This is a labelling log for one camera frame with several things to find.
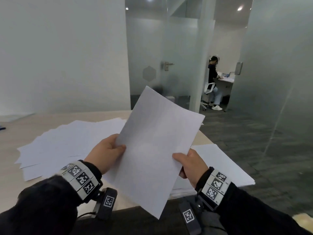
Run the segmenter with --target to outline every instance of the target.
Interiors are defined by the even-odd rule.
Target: hexagon logo
[[[156,78],[156,72],[157,71],[153,67],[148,66],[142,71],[142,78],[150,82]]]

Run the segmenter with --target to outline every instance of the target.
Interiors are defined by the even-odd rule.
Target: right hand
[[[180,177],[188,178],[193,188],[196,188],[201,176],[209,169],[199,154],[190,149],[188,154],[174,153],[173,158],[182,164]]]

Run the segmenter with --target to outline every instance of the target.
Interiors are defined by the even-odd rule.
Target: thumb
[[[115,149],[112,149],[112,156],[118,158],[121,155],[123,155],[125,150],[126,150],[126,145],[117,146]]]
[[[188,157],[183,153],[174,153],[173,158],[180,162],[183,166],[186,164]]]

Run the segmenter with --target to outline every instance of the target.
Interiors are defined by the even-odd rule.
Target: hair
[[[213,56],[211,59],[210,59],[210,61],[216,61],[216,63],[218,63],[219,62],[219,57],[217,57],[217,56]]]

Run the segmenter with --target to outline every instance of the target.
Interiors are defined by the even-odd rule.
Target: cable
[[[95,215],[96,213],[95,213],[95,212],[85,213],[85,214],[82,214],[82,215],[78,216],[77,218],[83,217],[83,216],[88,215],[88,214],[93,214],[93,215]]]

